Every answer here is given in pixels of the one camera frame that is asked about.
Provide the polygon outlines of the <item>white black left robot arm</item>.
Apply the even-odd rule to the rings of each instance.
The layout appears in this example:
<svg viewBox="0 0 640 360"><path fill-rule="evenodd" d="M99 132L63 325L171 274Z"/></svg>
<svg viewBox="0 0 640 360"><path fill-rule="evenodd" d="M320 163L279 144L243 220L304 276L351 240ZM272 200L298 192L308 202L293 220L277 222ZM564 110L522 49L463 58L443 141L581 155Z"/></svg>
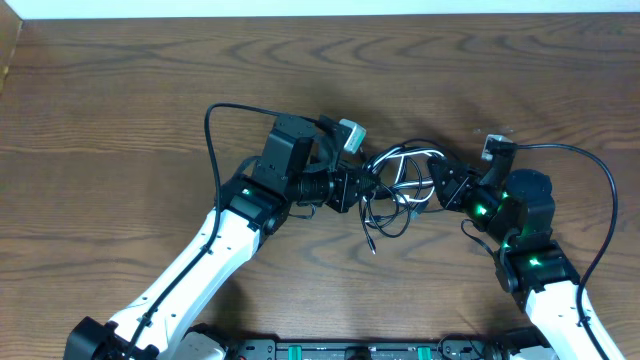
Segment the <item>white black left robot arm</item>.
<svg viewBox="0 0 640 360"><path fill-rule="evenodd" d="M293 205L345 213L373 191L375 176L340 159L365 136L347 119L276 116L251 175L238 172L218 189L199 233L137 299L105 324L84 318L68 336L64 360L225 358L227 347L194 330L194 320Z"/></svg>

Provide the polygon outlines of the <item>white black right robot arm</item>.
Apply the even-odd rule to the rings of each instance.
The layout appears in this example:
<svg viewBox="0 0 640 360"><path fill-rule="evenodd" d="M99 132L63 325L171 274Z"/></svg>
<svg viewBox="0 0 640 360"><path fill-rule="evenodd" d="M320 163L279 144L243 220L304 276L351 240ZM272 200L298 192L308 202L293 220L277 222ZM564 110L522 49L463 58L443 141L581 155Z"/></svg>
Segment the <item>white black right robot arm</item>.
<svg viewBox="0 0 640 360"><path fill-rule="evenodd" d="M502 289L532 325L504 334L486 359L620 359L579 274L553 239L555 201L549 176L512 167L519 146L486 148L480 171L441 156L427 163L443 209L464 213L498 248L489 252Z"/></svg>

